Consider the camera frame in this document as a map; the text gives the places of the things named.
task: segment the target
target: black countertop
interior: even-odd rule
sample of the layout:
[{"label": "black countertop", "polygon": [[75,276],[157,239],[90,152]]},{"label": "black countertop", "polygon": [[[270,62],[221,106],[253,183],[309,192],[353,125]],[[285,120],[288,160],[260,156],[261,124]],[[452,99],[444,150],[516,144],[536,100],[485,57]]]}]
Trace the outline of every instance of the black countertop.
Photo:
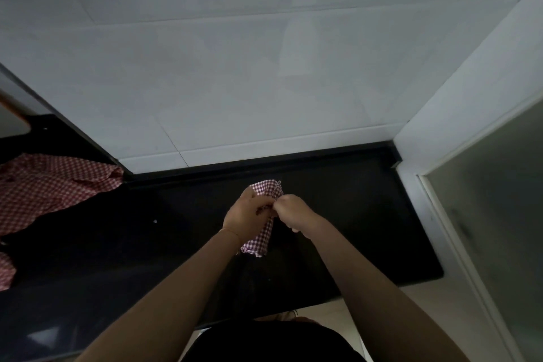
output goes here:
[{"label": "black countertop", "polygon": [[[380,144],[189,169],[136,180],[38,218],[2,238],[17,274],[12,288],[0,292],[0,361],[50,359],[84,349],[221,228],[246,186],[269,178],[281,180],[286,193],[303,197],[334,223],[394,283],[441,277],[391,168],[395,160],[393,149]],[[199,325],[302,308],[338,295],[311,242],[276,220],[268,255],[234,257]]]}]

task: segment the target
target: right hand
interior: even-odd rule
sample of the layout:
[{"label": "right hand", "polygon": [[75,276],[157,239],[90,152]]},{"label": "right hand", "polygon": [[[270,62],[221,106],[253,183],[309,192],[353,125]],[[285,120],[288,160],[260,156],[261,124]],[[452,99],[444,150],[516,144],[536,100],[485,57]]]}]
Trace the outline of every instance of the right hand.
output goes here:
[{"label": "right hand", "polygon": [[302,231],[308,238],[310,238],[312,228],[323,221],[322,216],[312,211],[302,198],[296,195],[279,197],[273,204],[273,208],[285,225],[295,232]]}]

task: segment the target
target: person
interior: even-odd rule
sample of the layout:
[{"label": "person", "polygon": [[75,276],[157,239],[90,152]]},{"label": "person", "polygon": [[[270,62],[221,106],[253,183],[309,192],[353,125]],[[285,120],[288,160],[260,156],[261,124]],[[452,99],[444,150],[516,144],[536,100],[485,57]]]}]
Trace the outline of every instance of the person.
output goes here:
[{"label": "person", "polygon": [[[247,188],[223,228],[102,332],[78,362],[177,361],[222,271],[269,217],[315,245],[376,362],[468,361],[444,331],[301,198],[274,201]],[[311,321],[223,322],[203,332],[184,360],[364,360],[336,332]]]}]

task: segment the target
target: finger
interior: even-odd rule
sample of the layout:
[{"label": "finger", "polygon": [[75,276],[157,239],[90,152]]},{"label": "finger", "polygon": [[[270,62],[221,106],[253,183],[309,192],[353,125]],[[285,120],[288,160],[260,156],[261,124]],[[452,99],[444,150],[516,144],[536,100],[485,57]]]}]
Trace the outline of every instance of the finger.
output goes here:
[{"label": "finger", "polygon": [[255,209],[258,209],[267,205],[271,206],[274,204],[274,202],[275,202],[275,199],[273,199],[271,196],[264,196],[264,195],[255,196],[250,201],[251,206],[253,206]]},{"label": "finger", "polygon": [[240,199],[251,199],[254,196],[256,196],[255,190],[252,187],[248,186],[241,193]]}]

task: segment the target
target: forearm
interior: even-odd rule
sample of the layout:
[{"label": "forearm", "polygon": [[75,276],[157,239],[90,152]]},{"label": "forearm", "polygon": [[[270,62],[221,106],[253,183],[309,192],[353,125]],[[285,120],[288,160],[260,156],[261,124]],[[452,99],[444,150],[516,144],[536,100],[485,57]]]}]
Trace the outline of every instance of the forearm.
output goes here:
[{"label": "forearm", "polygon": [[78,362],[177,361],[219,276],[239,248],[235,234],[214,235],[92,342]]},{"label": "forearm", "polygon": [[309,236],[376,361],[467,361],[445,332],[328,221]]}]

